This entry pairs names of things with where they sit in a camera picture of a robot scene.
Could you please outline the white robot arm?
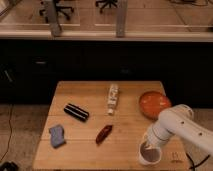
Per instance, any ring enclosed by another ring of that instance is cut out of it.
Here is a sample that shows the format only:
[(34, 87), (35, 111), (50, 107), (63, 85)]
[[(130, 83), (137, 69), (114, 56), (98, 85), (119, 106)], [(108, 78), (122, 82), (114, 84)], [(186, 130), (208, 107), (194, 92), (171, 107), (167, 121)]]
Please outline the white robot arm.
[(193, 110), (184, 104), (162, 110), (158, 120), (152, 123), (144, 134), (147, 146), (162, 147), (177, 135), (213, 156), (213, 131), (193, 121)]

